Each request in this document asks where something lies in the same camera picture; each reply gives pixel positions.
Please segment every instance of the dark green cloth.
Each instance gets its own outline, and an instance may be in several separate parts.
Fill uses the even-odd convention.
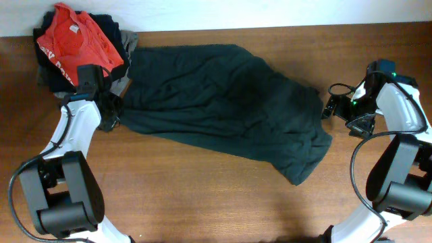
[[[129,78],[133,131],[268,161],[295,185],[330,147],[317,91],[236,45],[137,49]]]

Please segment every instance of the wooden table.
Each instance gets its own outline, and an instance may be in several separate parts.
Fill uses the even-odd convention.
[[[321,91],[334,82],[357,84],[368,63],[396,62],[414,76],[432,116],[432,23],[308,26],[140,33],[140,46],[234,43],[264,58],[275,70]],[[0,236],[31,242],[15,226],[7,182],[25,159],[48,143],[60,113],[58,100],[35,81],[30,37],[0,38]],[[383,130],[383,119],[377,121]],[[359,204],[348,173],[359,139],[340,119],[324,121],[333,144],[312,175],[292,186],[269,163],[208,151],[129,131],[95,132],[88,163],[105,198],[106,215],[137,242],[258,242],[280,236],[316,236],[344,220]],[[364,146],[356,178],[365,182],[389,138]],[[20,184],[16,208],[32,231]],[[432,219],[419,217],[385,234],[402,242],[432,241]]]

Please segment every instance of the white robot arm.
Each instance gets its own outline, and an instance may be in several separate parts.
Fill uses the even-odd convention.
[[[61,102],[61,118],[53,137],[39,156],[20,166],[9,183],[9,205],[19,228],[41,242],[131,243],[105,216],[103,195],[86,156],[94,131],[110,131],[122,108],[121,99],[109,93],[110,80],[103,79],[97,65],[78,67],[77,93]],[[11,199],[19,176],[33,224],[40,234],[58,240],[33,236],[19,221]],[[48,189],[66,183],[67,191]]]
[[[334,115],[347,121],[347,127],[352,130],[350,135],[366,140],[373,136],[376,113],[384,116],[389,131],[399,131],[385,134],[390,135],[392,142],[367,182],[369,200],[365,201],[379,212],[386,226],[361,204],[345,221],[331,226],[321,236],[322,242],[373,242],[406,220],[432,214],[432,129],[421,107],[415,80],[398,76],[394,68],[394,63],[387,60],[371,63],[367,71],[369,78],[352,88],[353,97],[332,95],[323,112],[323,118],[327,118],[329,111],[334,111]],[[423,178],[410,175],[413,165],[427,175]]]

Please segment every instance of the black cable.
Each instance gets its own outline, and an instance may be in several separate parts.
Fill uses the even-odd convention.
[[[389,76],[388,74],[386,74],[386,73],[384,73],[384,72],[380,72],[380,71],[374,71],[374,72],[371,72],[371,73],[369,73],[369,74],[367,74],[364,78],[363,78],[363,80],[362,80],[362,82],[360,82],[360,84],[357,86],[357,88],[369,77],[369,76],[371,76],[371,75],[373,75],[373,74],[381,74],[381,75],[384,75],[392,84],[394,84],[403,94],[404,94],[404,96],[412,103],[412,105],[414,106],[414,108],[416,109],[416,111],[417,111],[417,113],[418,113],[418,115],[421,117],[421,120],[422,120],[422,123],[423,123],[423,127],[422,128],[420,128],[420,129],[418,129],[418,130],[415,130],[415,131],[389,131],[389,132],[380,132],[380,133],[377,133],[377,134],[374,134],[374,135],[372,135],[372,136],[370,136],[370,137],[368,137],[368,138],[365,138],[364,140],[362,140],[357,146],[356,146],[356,148],[354,149],[354,152],[352,153],[352,156],[351,156],[351,162],[350,162],[350,179],[351,179],[351,184],[352,184],[352,187],[353,187],[353,189],[354,189],[354,192],[356,193],[356,195],[357,195],[357,197],[358,197],[358,199],[360,199],[360,201],[362,202],[362,204],[369,210],[369,211],[371,211],[373,214],[375,214],[376,216],[378,216],[378,218],[380,218],[380,220],[381,220],[381,224],[382,224],[382,226],[381,226],[381,229],[380,229],[380,231],[379,231],[379,233],[378,233],[378,235],[377,236],[375,236],[374,237],[374,239],[372,240],[372,242],[375,242],[375,241],[377,241],[381,236],[382,236],[382,234],[384,233],[384,231],[385,231],[385,228],[387,227],[387,222],[386,222],[386,220],[384,219],[384,217],[380,214],[380,213],[378,213],[378,212],[376,212],[376,210],[374,210],[373,209],[373,207],[363,198],[363,196],[361,195],[361,193],[359,192],[359,190],[358,190],[358,188],[357,188],[357,185],[356,185],[356,181],[355,181],[355,178],[354,178],[354,162],[355,162],[355,160],[356,160],[356,156],[357,156],[357,152],[360,150],[360,148],[361,148],[361,146],[363,146],[366,142],[368,142],[368,141],[370,141],[370,140],[372,140],[372,139],[374,139],[374,138],[377,138],[377,137],[380,137],[380,136],[388,136],[388,135],[396,135],[396,134],[419,134],[419,133],[422,133],[422,132],[425,132],[426,130],[427,130],[427,120],[426,120],[426,117],[425,117],[425,114],[422,112],[422,110],[421,110],[421,108],[420,108],[420,106],[419,106],[419,104],[417,104],[417,102],[412,98],[412,95],[410,95],[410,94],[408,94],[407,92],[406,92],[406,90],[404,90],[397,82],[395,82],[394,80],[393,80],[393,78],[391,77],[391,76]]]
[[[63,131],[63,134],[60,136],[60,139],[57,142],[53,142],[51,141],[51,143],[53,144],[53,146],[48,149],[47,151],[27,160],[26,162],[23,162],[13,173],[10,181],[9,181],[9,187],[7,188],[7,200],[9,202],[9,207],[11,209],[11,213],[12,213],[12,217],[13,220],[15,220],[15,223],[17,224],[17,226],[19,227],[19,229],[26,235],[28,236],[30,239],[32,240],[36,240],[39,242],[49,242],[49,243],[64,243],[64,242],[87,242],[87,243],[94,243],[92,241],[90,241],[89,239],[84,239],[84,238],[75,238],[75,239],[61,239],[61,240],[56,240],[56,239],[45,239],[45,238],[39,238],[33,234],[31,234],[28,229],[26,229],[20,219],[18,219],[18,216],[16,214],[15,211],[15,207],[14,207],[14,200],[12,198],[12,192],[14,189],[14,182],[16,180],[16,178],[26,169],[28,169],[29,167],[36,165],[39,161],[39,159],[43,158],[44,156],[52,153],[53,151],[55,151],[57,148],[59,148],[60,144],[63,142],[63,140],[65,139],[66,135],[68,134],[69,128],[70,128],[70,124],[72,122],[72,113],[68,107],[68,105],[64,104],[63,105],[66,108],[67,111],[67,122],[66,122],[66,127],[65,130]]]
[[[331,91],[331,89],[332,89],[334,86],[343,86],[343,87],[348,88],[350,91],[349,91],[349,92],[342,93],[342,94],[335,94],[335,93],[333,93],[333,92]],[[331,94],[332,96],[345,96],[345,95],[349,95],[349,94],[351,94],[351,93],[353,93],[353,92],[356,92],[356,87],[353,87],[353,86],[350,86],[350,85],[347,85],[347,84],[336,83],[336,84],[332,84],[332,85],[330,85],[330,87],[329,87],[329,89],[328,89],[327,91],[328,91],[329,94]]]
[[[106,67],[101,66],[101,68],[102,68],[105,72],[107,72],[107,74],[108,74],[109,84],[108,84],[108,85],[107,85],[107,84],[103,84],[103,86],[104,86],[104,88],[105,88],[106,90],[109,90],[109,89],[111,88],[111,86],[113,85],[113,82],[114,82],[114,80],[113,80],[113,76],[111,75],[111,72],[110,72]]]

